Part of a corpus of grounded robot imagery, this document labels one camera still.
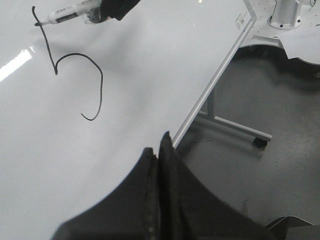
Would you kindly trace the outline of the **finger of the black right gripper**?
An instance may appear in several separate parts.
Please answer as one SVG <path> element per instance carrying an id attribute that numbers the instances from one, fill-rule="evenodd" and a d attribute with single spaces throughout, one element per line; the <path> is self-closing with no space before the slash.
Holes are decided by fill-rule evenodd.
<path id="1" fill-rule="evenodd" d="M 100 20 L 102 22 L 108 19 L 121 21 L 139 2 L 140 0 L 102 0 L 100 4 Z"/>

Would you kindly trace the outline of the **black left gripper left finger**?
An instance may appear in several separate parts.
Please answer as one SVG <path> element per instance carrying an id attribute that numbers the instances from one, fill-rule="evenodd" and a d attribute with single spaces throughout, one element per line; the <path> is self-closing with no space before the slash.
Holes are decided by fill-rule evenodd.
<path id="1" fill-rule="evenodd" d="M 127 177 L 103 200 L 64 222 L 54 240 L 157 240 L 158 159 L 146 147 Z"/>

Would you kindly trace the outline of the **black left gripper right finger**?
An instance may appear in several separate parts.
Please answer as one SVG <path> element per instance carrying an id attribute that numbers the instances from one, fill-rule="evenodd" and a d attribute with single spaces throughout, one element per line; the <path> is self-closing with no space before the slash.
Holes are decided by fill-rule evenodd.
<path id="1" fill-rule="evenodd" d="M 268 229 L 228 206 L 190 171 L 169 132 L 160 142 L 160 238 L 162 240 L 273 240 Z"/>

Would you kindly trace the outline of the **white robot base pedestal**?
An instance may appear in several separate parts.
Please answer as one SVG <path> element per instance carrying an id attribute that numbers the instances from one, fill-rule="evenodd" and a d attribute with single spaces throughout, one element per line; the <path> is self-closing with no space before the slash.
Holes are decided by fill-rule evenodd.
<path id="1" fill-rule="evenodd" d="M 256 16 L 241 47 L 272 46 L 288 59 L 320 64 L 320 2 L 318 0 L 250 0 Z"/>

